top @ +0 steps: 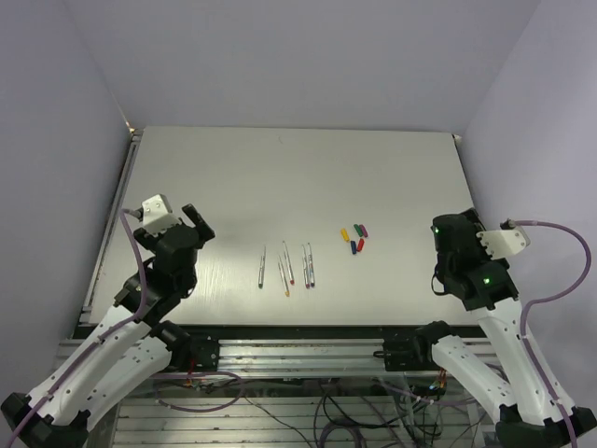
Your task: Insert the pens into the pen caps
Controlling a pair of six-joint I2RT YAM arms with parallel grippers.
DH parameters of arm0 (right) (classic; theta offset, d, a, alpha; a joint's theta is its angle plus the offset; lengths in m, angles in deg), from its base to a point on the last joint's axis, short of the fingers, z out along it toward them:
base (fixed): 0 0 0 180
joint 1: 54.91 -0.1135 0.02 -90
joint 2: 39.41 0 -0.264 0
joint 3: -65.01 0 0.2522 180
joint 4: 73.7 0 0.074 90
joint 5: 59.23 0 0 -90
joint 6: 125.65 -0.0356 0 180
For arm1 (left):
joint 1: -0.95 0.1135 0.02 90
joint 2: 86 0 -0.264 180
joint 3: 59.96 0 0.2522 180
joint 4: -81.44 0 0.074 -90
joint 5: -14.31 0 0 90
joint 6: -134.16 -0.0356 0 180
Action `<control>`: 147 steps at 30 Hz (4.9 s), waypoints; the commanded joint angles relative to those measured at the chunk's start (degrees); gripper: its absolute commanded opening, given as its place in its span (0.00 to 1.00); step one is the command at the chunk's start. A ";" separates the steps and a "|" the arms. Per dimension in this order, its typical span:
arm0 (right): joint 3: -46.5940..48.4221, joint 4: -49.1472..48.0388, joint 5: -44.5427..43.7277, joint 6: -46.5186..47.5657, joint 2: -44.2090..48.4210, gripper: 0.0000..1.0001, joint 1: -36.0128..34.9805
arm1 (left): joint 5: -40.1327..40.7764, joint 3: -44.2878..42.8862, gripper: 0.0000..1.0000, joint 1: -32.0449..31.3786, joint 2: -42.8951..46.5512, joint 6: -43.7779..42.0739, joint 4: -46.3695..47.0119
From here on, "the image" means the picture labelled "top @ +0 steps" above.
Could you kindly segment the green pen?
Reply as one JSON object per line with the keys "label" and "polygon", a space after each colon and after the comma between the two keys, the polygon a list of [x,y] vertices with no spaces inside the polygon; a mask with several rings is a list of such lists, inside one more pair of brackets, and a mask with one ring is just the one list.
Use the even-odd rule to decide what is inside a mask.
{"label": "green pen", "polygon": [[259,289],[262,289],[264,287],[266,257],[267,257],[267,247],[264,245],[262,253],[260,255],[259,268],[258,268],[257,287]]}

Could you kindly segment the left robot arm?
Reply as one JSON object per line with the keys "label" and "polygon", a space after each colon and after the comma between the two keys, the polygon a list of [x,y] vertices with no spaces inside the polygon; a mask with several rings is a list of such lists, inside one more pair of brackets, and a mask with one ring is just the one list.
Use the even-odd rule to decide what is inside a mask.
{"label": "left robot arm", "polygon": [[[12,393],[1,411],[11,441],[29,447],[81,447],[119,401],[153,374],[189,362],[189,336],[165,316],[197,285],[199,250],[215,233],[192,204],[188,220],[156,195],[133,211],[141,226],[125,230],[138,271],[127,279],[103,320],[43,383]],[[138,250],[151,252],[142,259]]]}

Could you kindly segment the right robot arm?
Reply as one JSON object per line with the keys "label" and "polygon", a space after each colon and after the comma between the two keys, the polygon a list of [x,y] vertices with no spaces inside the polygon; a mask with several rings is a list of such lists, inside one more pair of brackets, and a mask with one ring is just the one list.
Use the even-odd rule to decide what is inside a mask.
{"label": "right robot arm", "polygon": [[437,264],[432,279],[440,295],[460,300],[488,339],[499,376],[444,321],[417,330],[410,352],[428,370],[450,373],[482,407],[504,447],[575,447],[596,427],[589,408],[579,407],[561,386],[528,326],[536,301],[522,304],[508,273],[508,258],[530,244],[532,220],[508,220],[488,231],[475,209],[432,221]]}

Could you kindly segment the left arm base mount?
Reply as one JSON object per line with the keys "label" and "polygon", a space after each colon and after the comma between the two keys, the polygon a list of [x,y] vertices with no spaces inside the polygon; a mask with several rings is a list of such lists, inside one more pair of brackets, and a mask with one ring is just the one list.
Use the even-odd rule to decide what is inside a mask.
{"label": "left arm base mount", "polygon": [[218,368],[220,344],[207,333],[189,334],[178,325],[166,321],[160,323],[152,336],[160,339],[170,353],[167,372],[204,372]]}

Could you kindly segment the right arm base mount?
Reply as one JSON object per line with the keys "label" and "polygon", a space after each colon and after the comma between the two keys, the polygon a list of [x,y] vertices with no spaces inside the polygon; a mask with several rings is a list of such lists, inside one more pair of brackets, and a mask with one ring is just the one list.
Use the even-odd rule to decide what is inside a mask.
{"label": "right arm base mount", "polygon": [[408,339],[385,340],[373,356],[383,361],[386,371],[436,371],[439,366],[433,360],[432,346],[452,334],[446,322],[434,321],[415,329]]}

